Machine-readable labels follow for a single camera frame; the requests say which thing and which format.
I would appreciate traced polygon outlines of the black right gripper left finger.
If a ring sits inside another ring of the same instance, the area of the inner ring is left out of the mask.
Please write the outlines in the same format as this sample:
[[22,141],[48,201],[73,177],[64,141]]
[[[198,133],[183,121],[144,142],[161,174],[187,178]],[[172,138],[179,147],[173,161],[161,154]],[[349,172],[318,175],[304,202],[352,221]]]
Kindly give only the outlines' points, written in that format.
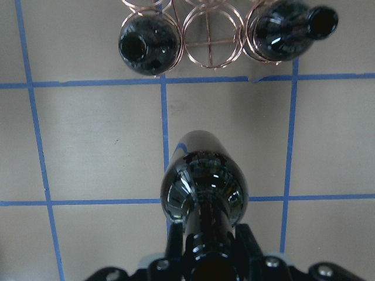
[[175,223],[169,227],[165,257],[177,259],[183,255],[183,224]]

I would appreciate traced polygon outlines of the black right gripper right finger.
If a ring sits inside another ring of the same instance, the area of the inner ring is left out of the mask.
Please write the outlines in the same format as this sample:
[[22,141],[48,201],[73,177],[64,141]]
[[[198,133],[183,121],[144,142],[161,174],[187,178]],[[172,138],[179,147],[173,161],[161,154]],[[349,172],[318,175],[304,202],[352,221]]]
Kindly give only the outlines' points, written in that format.
[[248,224],[238,224],[235,229],[235,237],[239,255],[247,260],[262,260],[263,252],[253,235]]

